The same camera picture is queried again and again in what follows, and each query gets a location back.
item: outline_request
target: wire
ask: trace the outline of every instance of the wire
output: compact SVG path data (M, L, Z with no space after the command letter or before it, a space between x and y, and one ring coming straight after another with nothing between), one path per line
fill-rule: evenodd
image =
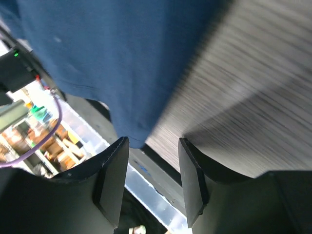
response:
M0 163L0 168L11 167L17 163L24 161L29 156L31 156L34 152L36 152L56 132L56 130L58 129L58 127L60 126L60 123L62 121L63 113L62 113L62 108L60 106L58 99L55 97L55 95L52 92L51 92L51 94L52 94L52 97L53 97L55 104L58 108L58 121L57 121L56 125L54 126L54 128L37 145L35 145L34 148L30 149L29 151L24 153L22 156L20 156L19 158L15 159L13 161Z

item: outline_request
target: purple cable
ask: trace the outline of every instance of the purple cable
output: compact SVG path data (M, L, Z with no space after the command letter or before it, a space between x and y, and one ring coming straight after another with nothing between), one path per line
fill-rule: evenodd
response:
M15 159L13 161L10 161L10 162L1 162L0 163L0 168L11 167L11 166L13 166L13 165L15 165L17 163L20 163L20 162L24 161L30 155L32 155L34 152L36 152L48 139L50 139L50 137L53 136L53 134L56 132L56 130L60 126L60 123L62 121L62 116L63 116L62 109L60 107L59 101L57 100L57 98L54 95L53 95L53 98L54 98L54 101L55 101L55 103L57 105L57 108L58 108L58 121L57 121L56 125L54 126L54 128L37 145L35 145L34 148L30 149L29 151L24 153L19 158Z

